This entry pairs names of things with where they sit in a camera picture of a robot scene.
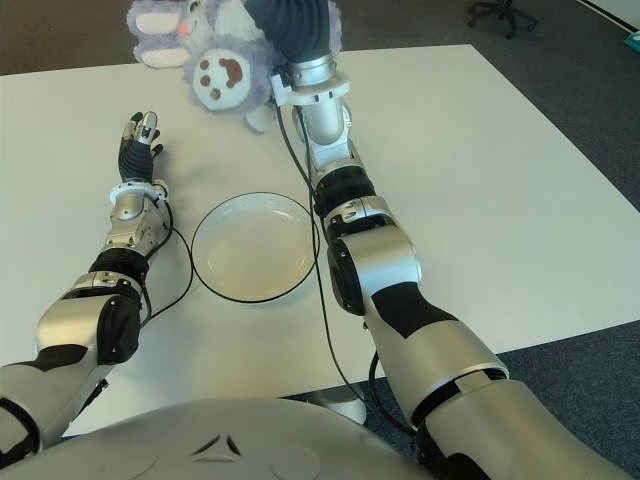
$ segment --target stuffed animal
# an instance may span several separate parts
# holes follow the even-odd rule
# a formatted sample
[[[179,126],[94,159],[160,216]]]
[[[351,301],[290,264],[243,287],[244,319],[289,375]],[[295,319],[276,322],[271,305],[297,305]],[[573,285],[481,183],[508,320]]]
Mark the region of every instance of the stuffed animal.
[[[329,0],[330,48],[341,49],[340,12]],[[273,124],[269,81],[284,63],[242,0],[135,0],[127,15],[136,59],[153,68],[183,66],[193,98],[213,113],[241,115],[254,133]]]

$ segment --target black cable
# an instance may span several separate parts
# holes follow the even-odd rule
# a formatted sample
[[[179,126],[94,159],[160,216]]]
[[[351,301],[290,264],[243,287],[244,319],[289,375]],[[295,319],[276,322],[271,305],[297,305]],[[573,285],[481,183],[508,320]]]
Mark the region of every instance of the black cable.
[[[147,323],[149,323],[149,320],[151,320],[151,299],[149,298],[149,292],[147,291],[146,285],[142,285],[142,297],[144,298],[147,315],[145,316],[145,319],[140,322],[140,328],[144,327]]]
[[[409,436],[415,437],[416,431],[408,425],[397,420],[389,411],[382,405],[380,401],[380,397],[378,397],[378,390],[376,389],[376,367],[378,366],[378,352],[373,354],[373,358],[371,359],[371,366],[369,367],[369,392],[371,393],[371,398],[373,399],[373,403],[375,403],[376,408],[380,411],[382,416],[387,420],[390,424],[396,427],[403,433],[406,433]]]
[[[184,291],[180,294],[178,298],[176,298],[173,302],[171,302],[167,306],[162,307],[160,310],[153,313],[152,315],[149,315],[151,313],[151,303],[149,302],[147,304],[147,308],[148,308],[147,318],[140,324],[140,328],[144,327],[147,323],[149,323],[151,320],[156,318],[158,315],[169,310],[171,307],[177,304],[180,300],[182,300],[187,295],[187,293],[189,293],[189,290],[191,290],[191,285],[193,284],[193,272],[195,270],[193,265],[193,256],[191,255],[189,244],[187,243],[187,240],[184,238],[184,235],[182,235],[182,233],[180,233],[180,231],[178,231],[176,228],[174,228],[173,231],[175,231],[176,235],[178,235],[180,237],[180,240],[182,240],[184,248],[187,251],[187,255],[189,256],[189,266],[190,266],[189,282],[187,283],[187,286],[185,287]],[[146,302],[149,298],[149,294],[147,293],[146,287],[143,290],[143,295],[145,295],[145,302]]]
[[[311,151],[310,151],[310,145],[309,145],[309,137],[307,134],[307,129],[304,125],[304,119],[302,116],[302,112],[300,107],[295,107],[296,109],[296,114],[298,116],[298,121],[300,122],[300,128],[302,129],[302,134],[304,136],[304,143],[305,143],[305,147],[306,147],[306,163],[307,163],[307,172],[309,173],[309,175],[311,175]],[[313,210],[313,199],[314,199],[314,191],[313,191],[313,186],[311,185],[311,182],[309,181],[309,177],[307,175],[304,174],[304,171],[302,170],[302,167],[300,166],[300,163],[298,162],[298,158],[295,155],[295,152],[293,151],[293,148],[291,148],[291,143],[289,142],[289,139],[287,138],[287,133],[286,130],[284,129],[284,125],[282,124],[282,114],[280,113],[280,108],[278,107],[278,123],[280,124],[280,131],[282,132],[283,138],[284,138],[284,142],[287,145],[287,148],[289,149],[289,153],[291,154],[291,158],[293,159],[294,163],[296,164],[296,167],[298,167],[298,171],[300,172],[300,174],[302,175],[303,179],[305,180],[305,183],[307,183],[307,186],[309,188],[309,212],[311,215],[311,229],[312,229],[312,247],[313,247],[313,252],[315,253],[316,251],[316,239],[315,239],[315,235],[313,235],[314,229],[315,229],[315,221],[314,221],[314,210]],[[324,223],[322,222],[322,219],[319,218],[318,219],[320,221],[320,225],[322,226],[322,231],[325,235],[326,238],[326,230],[324,228]],[[364,398],[362,398],[362,396],[355,390],[355,388],[353,387],[353,385],[347,380],[346,376],[344,375],[342,368],[340,367],[340,363],[338,362],[338,359],[336,358],[336,354],[335,351],[333,349],[333,342],[331,341],[331,332],[329,330],[329,321],[327,319],[327,307],[326,307],[326,303],[325,303],[325,298],[324,298],[324,288],[322,286],[322,279],[320,276],[320,266],[318,265],[318,262],[316,261],[315,263],[315,271],[316,271],[316,278],[318,280],[318,289],[320,291],[320,304],[322,306],[322,318],[324,320],[324,328],[325,328],[325,333],[326,333],[326,337],[327,337],[327,343],[329,344],[329,351],[331,352],[331,358],[333,359],[333,363],[336,367],[336,370],[338,370],[338,373],[340,374],[340,377],[342,378],[342,381],[344,382],[344,384],[349,387],[349,389],[351,390],[351,392],[356,396],[356,398],[358,398],[360,401],[362,401],[362,403],[364,403],[366,405],[366,402],[364,400]],[[384,405],[382,405],[382,403],[380,402],[380,398],[378,397],[378,392],[376,390],[376,386],[375,386],[375,370],[376,367],[378,365],[378,352],[375,352],[373,359],[371,361],[371,367],[369,368],[369,391],[371,393],[371,397],[373,398],[373,402],[376,406],[376,408],[378,409],[378,411],[380,412],[380,414],[382,415],[382,417],[388,421],[391,425],[393,425],[394,427],[396,427],[398,430],[400,430],[403,433],[406,433],[409,436],[414,437],[416,432],[413,428],[403,424],[402,422],[400,422],[399,420],[397,420],[393,415],[391,415],[391,413],[389,413],[389,411],[384,407]]]
[[[169,205],[169,202],[165,201],[164,202],[164,206],[167,209],[167,214],[169,215],[169,226],[167,226],[167,225],[164,226],[164,228],[166,228],[168,230],[168,233],[167,233],[167,236],[164,237],[162,239],[162,241],[160,243],[158,243],[154,248],[152,248],[151,251],[147,254],[147,256],[145,257],[147,260],[149,260],[151,257],[153,257],[158,250],[160,250],[162,247],[164,247],[164,245],[169,241],[169,238],[171,238],[171,234],[174,231],[174,228],[173,228],[173,211],[171,210],[171,206]]]
[[[303,122],[303,118],[302,118],[302,113],[300,112],[300,108],[296,107],[296,113],[298,115],[298,120],[300,121],[300,126],[302,128],[302,134],[304,135],[304,143],[306,145],[306,155],[307,155],[307,172],[309,172],[309,174],[311,173],[311,151],[310,151],[310,147],[309,147],[309,137],[307,136],[307,129],[304,126],[304,122]],[[297,162],[298,159],[295,157],[295,154],[292,153],[292,157],[294,158],[294,161]],[[314,235],[315,233],[315,219],[314,219],[314,211],[313,211],[313,188],[311,187],[311,184],[309,183],[309,215],[311,217],[311,243],[312,243],[312,248],[313,248],[313,253],[315,255],[316,252],[316,236]],[[338,370],[338,373],[340,374],[340,377],[342,378],[342,381],[344,382],[344,384],[349,388],[349,390],[351,390],[351,393],[353,393],[356,398],[358,400],[360,400],[362,403],[366,404],[364,398],[362,397],[362,395],[360,395],[355,387],[351,384],[351,382],[349,382],[349,380],[347,380],[347,377],[345,376],[344,372],[342,371],[342,368],[340,367],[340,363],[338,362],[338,359],[336,358],[336,353],[333,349],[333,342],[331,341],[331,332],[329,331],[329,320],[327,318],[327,306],[326,306],[326,302],[324,299],[324,288],[322,286],[322,278],[320,276],[320,265],[318,264],[318,262],[315,262],[315,271],[316,271],[316,278],[318,280],[318,290],[320,292],[320,304],[322,306],[322,319],[324,320],[324,330],[327,336],[327,343],[329,344],[329,351],[331,352],[331,358],[333,359],[333,364],[336,366],[336,370]]]
[[[297,110],[297,112],[299,115],[298,118],[300,119],[300,128],[302,128],[302,132],[306,140],[305,144],[307,145],[307,157],[308,157],[309,156],[309,138],[307,137],[307,131],[304,128],[302,123],[302,114],[300,113],[299,110]],[[282,139],[284,140],[284,144],[287,146],[287,150],[289,150],[289,155],[291,155],[291,159],[293,160],[293,163],[295,163],[296,168],[300,173],[300,176],[304,180],[304,183],[307,185],[309,192],[315,199],[316,194],[315,194],[315,190],[313,189],[313,185],[311,184],[311,180],[309,179],[309,176],[307,175],[307,173],[305,173],[304,169],[302,168],[302,165],[300,165],[300,162],[298,161],[298,157],[296,156],[296,152],[293,151],[293,147],[291,146],[291,142],[289,141],[289,136],[287,135],[287,130],[285,129],[284,122],[282,120],[282,111],[280,110],[280,107],[276,107],[276,115],[278,116],[278,125],[280,126],[280,133],[282,134]]]

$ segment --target logo on robot body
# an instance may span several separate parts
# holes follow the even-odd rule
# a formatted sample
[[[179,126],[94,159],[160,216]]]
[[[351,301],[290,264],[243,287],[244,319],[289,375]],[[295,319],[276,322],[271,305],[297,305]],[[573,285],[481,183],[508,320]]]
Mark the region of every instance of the logo on robot body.
[[[194,462],[235,463],[242,454],[230,435],[216,435],[191,456]]]

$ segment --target chair leg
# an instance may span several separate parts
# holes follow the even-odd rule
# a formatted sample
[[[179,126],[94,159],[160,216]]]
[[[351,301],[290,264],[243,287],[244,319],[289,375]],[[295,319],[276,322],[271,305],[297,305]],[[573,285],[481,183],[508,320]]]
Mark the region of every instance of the chair leg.
[[[511,11],[513,12],[513,14],[516,17],[524,18],[525,20],[529,20],[531,23],[538,23],[537,19],[533,18],[528,13],[524,13],[522,10],[519,10],[517,8],[514,8],[514,7],[511,7]]]
[[[494,8],[494,7],[498,7],[500,6],[500,4],[498,2],[475,2],[473,5],[471,5],[469,8],[467,8],[467,12],[474,14],[476,13],[476,8],[481,7],[481,8]]]
[[[487,15],[493,15],[494,13],[500,11],[500,9],[502,9],[502,5],[498,5],[497,7],[492,7],[489,10],[485,10],[484,12],[481,12],[481,13],[476,13],[473,17],[471,17],[471,21],[475,23],[476,19],[480,17],[486,17]]]
[[[512,39],[516,36],[516,31],[518,30],[518,24],[516,23],[516,18],[513,16],[511,11],[507,10],[504,14],[505,18],[509,21],[511,25],[511,31],[507,33],[507,38]]]

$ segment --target gray carpet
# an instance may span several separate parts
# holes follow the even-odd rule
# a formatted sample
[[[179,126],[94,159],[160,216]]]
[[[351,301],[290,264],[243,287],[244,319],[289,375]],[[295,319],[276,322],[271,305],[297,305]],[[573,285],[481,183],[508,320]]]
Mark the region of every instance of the gray carpet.
[[[474,45],[640,209],[640,54],[623,45],[622,29],[575,0],[516,0],[540,25],[515,40],[495,17],[468,28],[466,0],[338,3],[348,50]],[[0,74],[133,62],[129,5],[0,0]],[[501,357],[579,438],[640,477],[639,338],[635,322]],[[392,405],[386,382],[379,385]],[[368,426],[411,454],[369,409]]]

